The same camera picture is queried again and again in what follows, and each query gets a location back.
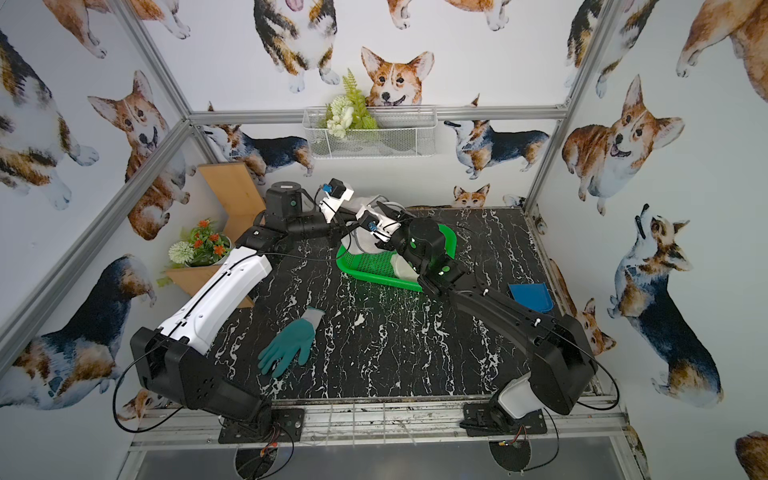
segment dog illustration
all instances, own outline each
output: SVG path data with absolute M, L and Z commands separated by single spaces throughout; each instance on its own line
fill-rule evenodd
M 53 13 L 62 27 L 96 58 L 104 58 L 107 51 L 91 31 L 88 10 L 99 13 L 111 13 L 106 0 L 43 0 L 48 10 Z M 157 20 L 176 38 L 190 36 L 190 28 L 181 23 L 176 16 L 179 12 L 179 0 L 130 0 L 134 10 L 142 20 Z
M 600 330 L 598 322 L 594 316 L 594 298 L 590 298 L 587 305 L 584 307 L 584 311 L 580 312 L 576 309 L 576 304 L 571 298 L 571 294 L 568 292 L 568 285 L 565 283 L 565 278 L 560 272 L 560 267 L 553 259 L 549 259 L 549 265 L 552 268 L 554 274 L 554 281 L 558 283 L 560 292 L 563 295 L 563 303 L 565 304 L 566 313 L 579 321 L 581 326 L 584 327 L 584 331 L 587 333 L 587 338 L 592 346 L 592 355 L 598 356 L 603 352 L 614 348 L 616 346 L 616 340 L 612 339 Z
M 768 435 L 752 432 L 736 440 L 736 457 L 750 480 L 768 480 Z
M 435 54 L 425 51 L 408 63 L 391 63 L 362 47 L 361 56 L 362 64 L 373 80 L 366 105 L 397 107 L 422 104 L 422 82 L 435 64 Z
M 0 406 L 40 410 L 69 407 L 99 386 L 104 393 L 122 369 L 120 349 L 131 300 L 155 295 L 147 268 L 124 255 L 101 272 L 88 298 L 64 328 L 36 336 L 0 379 Z
M 147 410 L 164 409 L 168 405 L 170 405 L 170 400 L 159 393 L 141 389 L 134 398 L 123 405 L 123 408 L 118 412 L 118 418 L 123 422 L 133 419 L 141 420 Z
M 619 20 L 619 29 L 609 40 L 601 59 L 600 77 L 595 86 L 598 97 L 603 98 L 607 90 L 608 76 L 619 65 L 621 59 L 634 47 L 643 28 L 648 23 L 650 13 L 659 0 L 624 0 L 624 10 Z
M 152 103 L 147 77 L 141 70 L 136 70 L 133 91 L 121 100 L 99 97 L 88 97 L 88 100 L 104 119 L 125 132 L 131 145 L 131 157 L 125 171 L 125 181 L 129 181 L 168 133 L 163 115 Z M 181 155 L 168 163 L 128 214 L 131 226 L 141 238 L 152 240 L 165 227 L 174 200 L 182 204 L 189 201 L 189 193 L 182 190 L 187 182 L 185 175 L 192 176 L 196 171 L 196 167 L 187 166 Z
M 667 292 L 672 270 L 693 268 L 675 243 L 688 222 L 653 215 L 648 204 L 634 222 L 637 240 L 616 270 L 616 296 L 608 315 L 626 317 L 669 365 L 666 385 L 652 380 L 657 392 L 697 407 L 715 406 L 723 400 L 715 362 Z
M 63 210 L 72 192 L 56 173 L 58 161 L 69 155 L 87 167 L 98 161 L 98 152 L 74 139 L 51 90 L 2 31 L 0 71 L 0 183 L 22 196 L 35 186 Z
M 531 208 L 531 220 L 533 220 L 533 224 L 536 226 L 536 230 L 539 234 L 547 234 L 547 222 L 541 218 L 541 214 L 538 211 L 538 204 L 535 204 L 533 208 Z
M 480 95 L 470 104 L 478 106 Z M 549 135 L 543 131 L 499 132 L 490 120 L 445 121 L 456 131 L 456 157 L 469 167 L 470 180 L 478 177 L 484 168 L 502 162 L 525 159 L 520 171 L 529 170 L 547 151 Z
M 214 106 L 208 104 L 208 111 Z M 301 137 L 251 138 L 240 125 L 207 125 L 203 132 L 221 149 L 225 158 L 243 162 L 259 185 L 264 185 L 264 175 L 293 163 L 306 168 L 304 177 L 312 177 L 310 146 Z
M 304 89 L 304 71 L 317 68 L 320 78 L 338 85 L 339 75 L 331 70 L 333 41 L 336 39 L 336 9 L 333 0 L 255 0 L 253 17 L 264 49 L 279 72 L 290 75 L 293 93 Z
M 507 207 L 523 208 L 525 205 L 525 197 L 518 197 L 517 195 L 506 194 L 502 197 L 504 205 Z
M 617 194 L 640 170 L 650 153 L 675 141 L 685 128 L 681 118 L 656 118 L 643 102 L 640 75 L 627 92 L 624 107 L 612 127 L 588 125 L 574 130 L 563 145 L 568 171 L 581 178 L 578 197 L 587 192 L 598 198 L 605 215 L 605 200 Z
M 497 31 L 505 27 L 509 22 L 509 17 L 504 10 L 510 0 L 445 0 L 456 8 L 467 12 L 483 12 L 488 28 Z M 410 26 L 411 14 L 408 13 L 408 4 L 411 0 L 387 0 L 389 3 L 389 14 L 392 21 L 400 30 Z
M 688 76 L 702 50 L 730 36 L 757 94 L 768 101 L 768 0 L 707 0 L 690 26 L 677 74 Z

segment green plastic basket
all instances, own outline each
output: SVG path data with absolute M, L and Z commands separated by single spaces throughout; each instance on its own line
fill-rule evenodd
M 453 230 L 440 225 L 440 231 L 445 236 L 445 252 L 451 257 L 456 255 L 456 234 Z M 422 286 L 416 282 L 401 280 L 395 275 L 392 269 L 392 255 L 394 252 L 382 252 L 376 255 L 370 253 L 361 253 L 360 255 L 345 255 L 346 248 L 339 247 L 336 265 L 344 273 L 354 276 L 358 280 L 366 282 L 381 283 L 382 285 L 397 286 L 415 292 L 421 292 Z

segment wire basket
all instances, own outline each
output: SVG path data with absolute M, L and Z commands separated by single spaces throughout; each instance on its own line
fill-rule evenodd
M 326 107 L 304 111 L 304 132 L 314 158 L 429 157 L 435 154 L 435 107 L 369 108 L 381 128 L 348 130 L 338 138 L 326 128 Z

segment green glove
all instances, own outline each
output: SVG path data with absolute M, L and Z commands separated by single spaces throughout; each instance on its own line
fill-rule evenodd
M 259 353 L 259 368 L 262 374 L 270 371 L 272 364 L 280 362 L 272 372 L 272 378 L 281 376 L 290 365 L 296 353 L 299 353 L 299 365 L 304 365 L 310 358 L 312 343 L 315 341 L 315 328 L 325 312 L 308 308 L 300 319 L 285 327 L 264 350 Z

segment table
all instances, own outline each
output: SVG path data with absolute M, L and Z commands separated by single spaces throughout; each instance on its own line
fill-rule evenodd
M 469 228 L 474 235 L 453 228 L 457 258 L 471 265 L 476 251 L 489 285 L 506 290 L 508 283 L 546 283 L 521 210 L 415 213 Z M 330 258 L 337 250 L 314 240 L 291 253 Z M 422 293 L 356 280 L 335 261 L 283 258 L 252 298 L 255 306 L 235 311 L 208 355 L 228 378 L 271 399 L 490 395 L 529 370 L 514 344 L 474 317 Z M 308 306 L 326 312 L 310 360 L 294 362 L 279 379 L 261 375 L 259 352 Z

